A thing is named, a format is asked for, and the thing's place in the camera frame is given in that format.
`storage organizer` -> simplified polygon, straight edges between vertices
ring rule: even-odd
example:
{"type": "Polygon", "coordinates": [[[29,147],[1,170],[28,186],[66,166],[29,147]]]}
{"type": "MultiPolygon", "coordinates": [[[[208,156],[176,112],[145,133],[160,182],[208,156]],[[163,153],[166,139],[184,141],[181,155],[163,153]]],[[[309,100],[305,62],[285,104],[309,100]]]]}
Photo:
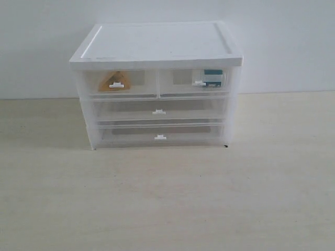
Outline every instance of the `storage organizer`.
{"type": "Polygon", "coordinates": [[[70,59],[92,149],[227,147],[242,61],[221,21],[95,25],[70,59]]]}

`translucent plastic drawer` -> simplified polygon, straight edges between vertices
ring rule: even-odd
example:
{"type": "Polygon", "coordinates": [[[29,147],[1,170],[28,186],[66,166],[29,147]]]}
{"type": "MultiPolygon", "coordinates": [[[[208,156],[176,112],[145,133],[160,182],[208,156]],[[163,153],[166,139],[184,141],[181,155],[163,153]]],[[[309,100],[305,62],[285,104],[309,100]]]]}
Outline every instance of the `translucent plastic drawer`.
{"type": "Polygon", "coordinates": [[[99,146],[177,142],[219,142],[223,126],[99,129],[99,146]]]}
{"type": "Polygon", "coordinates": [[[222,97],[232,91],[238,67],[227,69],[160,70],[160,98],[222,97]]]}
{"type": "Polygon", "coordinates": [[[150,101],[81,101],[89,120],[109,121],[167,119],[225,119],[229,98],[150,101]]]}
{"type": "Polygon", "coordinates": [[[76,74],[81,98],[157,97],[156,71],[80,71],[76,74]]]}

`white lid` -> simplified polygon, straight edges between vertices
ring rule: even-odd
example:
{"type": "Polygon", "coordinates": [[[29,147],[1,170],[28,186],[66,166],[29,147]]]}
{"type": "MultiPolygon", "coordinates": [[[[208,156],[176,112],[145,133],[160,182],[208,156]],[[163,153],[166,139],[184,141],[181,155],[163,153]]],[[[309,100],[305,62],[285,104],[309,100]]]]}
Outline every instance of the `white lid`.
{"type": "Polygon", "coordinates": [[[70,59],[75,70],[240,66],[221,21],[99,24],[70,59]]]}

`white drawer pull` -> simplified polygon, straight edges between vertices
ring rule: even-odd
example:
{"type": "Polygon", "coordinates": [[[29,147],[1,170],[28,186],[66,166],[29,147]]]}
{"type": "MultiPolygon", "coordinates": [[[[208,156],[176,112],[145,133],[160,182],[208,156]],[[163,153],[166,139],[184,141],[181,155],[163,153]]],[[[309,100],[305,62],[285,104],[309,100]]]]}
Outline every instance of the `white drawer pull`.
{"type": "Polygon", "coordinates": [[[124,85],[121,82],[114,82],[112,85],[109,85],[109,88],[124,88],[124,85]]]}
{"type": "Polygon", "coordinates": [[[166,140],[166,137],[163,134],[158,134],[157,137],[154,138],[155,140],[166,140]]]}
{"type": "Polygon", "coordinates": [[[192,83],[193,86],[205,86],[206,83],[203,81],[195,81],[194,83],[192,83]]]}
{"type": "Polygon", "coordinates": [[[156,109],[156,111],[152,112],[153,115],[165,115],[166,111],[163,111],[162,109],[156,109]]]}

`white wall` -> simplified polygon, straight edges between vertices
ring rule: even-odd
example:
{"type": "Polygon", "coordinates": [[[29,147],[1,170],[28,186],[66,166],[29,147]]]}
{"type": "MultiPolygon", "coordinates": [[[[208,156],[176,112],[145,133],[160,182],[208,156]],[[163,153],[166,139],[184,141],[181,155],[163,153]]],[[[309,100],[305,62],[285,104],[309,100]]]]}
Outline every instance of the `white wall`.
{"type": "Polygon", "coordinates": [[[223,19],[240,92],[335,89],[332,0],[3,0],[0,99],[76,97],[68,60],[94,23],[223,19]]]}

